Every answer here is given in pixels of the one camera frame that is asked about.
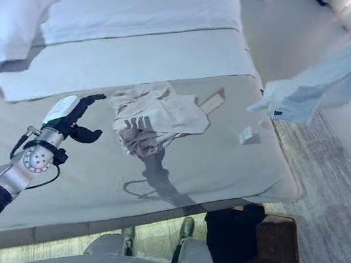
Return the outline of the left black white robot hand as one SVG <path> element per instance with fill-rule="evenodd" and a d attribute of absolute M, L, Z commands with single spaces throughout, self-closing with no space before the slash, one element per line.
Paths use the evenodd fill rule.
<path fill-rule="evenodd" d="M 82 98 L 75 95 L 64 97 L 46 114 L 41 130 L 50 128 L 62 134 L 64 139 L 71 137 L 80 143 L 94 143 L 103 132 L 101 130 L 91 131 L 88 128 L 78 126 L 77 122 L 90 105 L 105 98 L 107 98 L 105 94 L 94 94 Z"/>

